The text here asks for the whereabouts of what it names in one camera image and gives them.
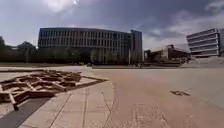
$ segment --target building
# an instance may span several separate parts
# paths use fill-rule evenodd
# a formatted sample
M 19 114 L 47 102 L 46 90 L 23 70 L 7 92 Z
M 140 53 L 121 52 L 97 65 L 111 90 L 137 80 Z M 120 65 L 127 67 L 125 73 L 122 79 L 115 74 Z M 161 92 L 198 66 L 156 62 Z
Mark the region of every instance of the building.
M 90 56 L 93 49 L 99 52 L 99 60 L 106 62 L 108 52 L 117 52 L 120 59 L 132 63 L 142 61 L 142 33 L 130 33 L 93 28 L 41 28 L 39 49 L 72 47 L 85 49 Z
M 196 58 L 221 56 L 224 51 L 224 29 L 210 29 L 187 36 L 191 55 Z
M 144 52 L 145 62 L 159 63 L 159 62 L 181 62 L 190 56 L 190 53 L 181 49 L 177 49 L 174 45 L 167 45 L 165 48 Z

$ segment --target stone pavement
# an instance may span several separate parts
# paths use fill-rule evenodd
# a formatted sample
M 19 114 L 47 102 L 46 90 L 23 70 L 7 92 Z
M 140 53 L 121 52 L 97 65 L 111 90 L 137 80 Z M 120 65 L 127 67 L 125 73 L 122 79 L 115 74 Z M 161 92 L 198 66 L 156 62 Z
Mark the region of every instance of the stone pavement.
M 71 67 L 48 68 L 71 71 Z M 82 75 L 94 77 L 87 68 Z M 57 94 L 46 101 L 19 128 L 100 128 L 108 119 L 114 100 L 114 87 L 110 81 Z M 1 127 L 13 128 L 5 121 Z
M 220 96 L 218 101 L 223 103 L 223 71 L 94 70 L 96 74 L 109 78 L 115 88 L 114 104 L 105 127 L 223 128 L 223 108 L 207 101 L 208 96 L 216 93 Z M 170 92 L 186 91 L 189 87 L 193 87 L 187 91 L 191 96 L 177 96 Z

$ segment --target sky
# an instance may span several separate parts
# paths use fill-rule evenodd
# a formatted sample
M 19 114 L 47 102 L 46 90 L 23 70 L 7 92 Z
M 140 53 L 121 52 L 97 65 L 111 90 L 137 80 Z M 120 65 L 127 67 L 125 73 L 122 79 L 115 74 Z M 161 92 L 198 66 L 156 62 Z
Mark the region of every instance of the sky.
M 186 35 L 224 28 L 224 0 L 0 0 L 6 44 L 37 45 L 43 27 L 134 29 L 143 32 L 143 49 L 186 49 Z

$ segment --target paved plaza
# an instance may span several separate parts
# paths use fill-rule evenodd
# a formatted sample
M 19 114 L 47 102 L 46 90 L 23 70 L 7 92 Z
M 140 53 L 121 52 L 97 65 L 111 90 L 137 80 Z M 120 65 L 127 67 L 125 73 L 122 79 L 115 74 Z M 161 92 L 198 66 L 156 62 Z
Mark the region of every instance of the paved plaza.
M 82 72 L 108 81 L 28 101 L 18 113 L 0 106 L 0 126 L 20 128 L 223 128 L 224 69 L 91 69 Z M 0 74 L 1 80 L 18 75 Z M 184 91 L 190 96 L 174 95 Z M 28 105 L 36 106 L 32 110 Z

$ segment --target curved glass building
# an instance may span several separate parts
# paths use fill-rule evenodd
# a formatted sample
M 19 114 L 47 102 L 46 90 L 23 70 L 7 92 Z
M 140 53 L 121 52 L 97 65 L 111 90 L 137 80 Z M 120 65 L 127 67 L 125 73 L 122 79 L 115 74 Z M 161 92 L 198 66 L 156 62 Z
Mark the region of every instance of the curved glass building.
M 41 28 L 38 47 L 72 47 L 88 54 L 95 49 L 102 62 L 107 52 L 118 52 L 120 59 L 133 63 L 142 61 L 142 33 L 134 30 L 128 33 L 94 28 Z

